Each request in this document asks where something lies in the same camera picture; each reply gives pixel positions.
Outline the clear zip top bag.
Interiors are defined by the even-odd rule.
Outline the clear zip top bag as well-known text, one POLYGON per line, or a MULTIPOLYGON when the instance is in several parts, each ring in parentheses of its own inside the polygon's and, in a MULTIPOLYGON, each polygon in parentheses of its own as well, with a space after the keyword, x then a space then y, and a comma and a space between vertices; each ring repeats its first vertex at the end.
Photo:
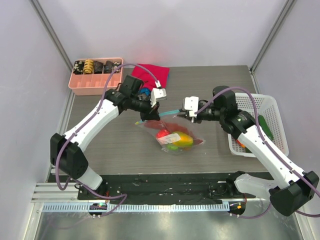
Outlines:
POLYGON ((162 151, 180 154, 205 143, 181 109, 162 112, 159 116, 159 121, 140 120, 135 125, 152 135, 162 151))

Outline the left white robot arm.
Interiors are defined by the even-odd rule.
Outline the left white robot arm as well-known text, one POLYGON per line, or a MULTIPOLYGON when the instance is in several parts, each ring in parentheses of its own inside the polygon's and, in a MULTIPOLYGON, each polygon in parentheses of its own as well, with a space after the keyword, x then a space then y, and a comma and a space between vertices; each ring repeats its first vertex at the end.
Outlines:
POLYGON ((159 81, 150 96, 143 98, 140 88, 143 81, 126 76, 118 89, 108 89, 96 107, 75 127, 64 134, 54 134, 50 139, 50 162, 56 171, 62 171, 71 179, 89 188, 89 194, 100 200, 107 192, 102 177, 89 167, 84 152, 94 137, 123 111, 140 113, 141 120, 160 120, 159 101, 167 93, 159 81))

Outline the red toy apple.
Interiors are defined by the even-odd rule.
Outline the red toy apple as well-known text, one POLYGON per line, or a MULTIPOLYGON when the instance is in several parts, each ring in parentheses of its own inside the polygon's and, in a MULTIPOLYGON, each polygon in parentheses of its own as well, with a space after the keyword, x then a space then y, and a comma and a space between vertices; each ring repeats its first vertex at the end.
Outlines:
POLYGON ((163 138, 165 136, 168 136, 170 132, 167 129, 161 129, 158 131, 158 133, 155 135, 156 139, 163 138))

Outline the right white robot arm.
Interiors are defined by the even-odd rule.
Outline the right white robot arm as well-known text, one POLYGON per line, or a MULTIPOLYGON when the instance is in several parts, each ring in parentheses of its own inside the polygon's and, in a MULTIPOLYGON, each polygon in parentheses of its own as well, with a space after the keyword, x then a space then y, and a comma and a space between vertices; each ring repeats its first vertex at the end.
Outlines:
POLYGON ((270 141, 259 124, 258 111, 252 94, 242 87, 217 86, 213 97, 202 103, 198 97, 185 97, 184 118, 191 122, 218 121, 221 128, 251 151, 272 176, 272 180, 254 177, 243 171, 227 180, 226 193, 233 198, 249 194, 269 201, 283 216, 298 213, 318 218, 319 214, 300 209, 314 195, 319 195, 319 176, 305 172, 270 141))

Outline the yellow orange toy mango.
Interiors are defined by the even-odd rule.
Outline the yellow orange toy mango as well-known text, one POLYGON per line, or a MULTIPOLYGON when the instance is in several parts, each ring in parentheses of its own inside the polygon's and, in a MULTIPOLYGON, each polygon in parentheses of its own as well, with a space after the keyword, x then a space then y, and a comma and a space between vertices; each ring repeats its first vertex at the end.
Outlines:
POLYGON ((194 146, 194 139, 181 131, 175 131, 173 132, 175 137, 179 137, 179 139, 177 138, 172 144, 175 147, 181 148, 181 149, 187 149, 187 148, 191 148, 194 146))

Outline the green toy lime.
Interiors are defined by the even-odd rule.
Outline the green toy lime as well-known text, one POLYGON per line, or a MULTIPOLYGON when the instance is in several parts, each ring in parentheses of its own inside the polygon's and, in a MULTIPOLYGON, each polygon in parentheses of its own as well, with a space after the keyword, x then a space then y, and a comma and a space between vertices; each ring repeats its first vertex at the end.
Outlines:
POLYGON ((179 147, 177 147, 173 144, 168 144, 166 147, 169 151, 177 151, 179 149, 179 147))

